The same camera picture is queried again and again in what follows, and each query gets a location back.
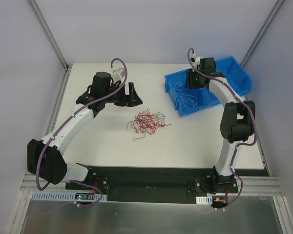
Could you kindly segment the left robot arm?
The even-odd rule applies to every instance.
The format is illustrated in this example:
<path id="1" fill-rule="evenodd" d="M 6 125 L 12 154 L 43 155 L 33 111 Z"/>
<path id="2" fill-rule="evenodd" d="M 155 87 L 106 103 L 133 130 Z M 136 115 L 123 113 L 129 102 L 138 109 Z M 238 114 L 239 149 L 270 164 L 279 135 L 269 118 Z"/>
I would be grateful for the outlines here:
<path id="1" fill-rule="evenodd" d="M 65 162 L 63 155 L 77 133 L 103 110 L 106 104 L 135 107 L 143 102 L 134 84 L 128 84 L 125 93 L 126 72 L 123 68 L 110 73 L 97 72 L 92 84 L 80 95 L 73 109 L 54 130 L 41 140 L 32 139 L 27 145 L 27 170 L 51 184 L 76 180 L 82 189 L 90 189 L 93 177 L 87 166 Z"/>

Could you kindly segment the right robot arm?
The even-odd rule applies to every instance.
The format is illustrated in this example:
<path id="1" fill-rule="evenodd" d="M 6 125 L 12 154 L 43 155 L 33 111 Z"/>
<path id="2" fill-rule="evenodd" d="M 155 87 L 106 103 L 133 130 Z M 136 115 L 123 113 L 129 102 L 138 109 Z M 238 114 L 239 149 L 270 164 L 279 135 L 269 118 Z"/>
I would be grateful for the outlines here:
<path id="1" fill-rule="evenodd" d="M 187 71 L 187 87 L 207 88 L 224 108 L 220 122 L 223 145 L 207 180 L 211 189 L 219 193 L 233 182 L 234 166 L 241 146 L 251 146 L 257 141 L 255 103 L 246 101 L 234 91 L 225 75 L 216 72 L 214 58 L 203 58 L 193 53 L 188 55 L 188 61 L 192 68 Z"/>

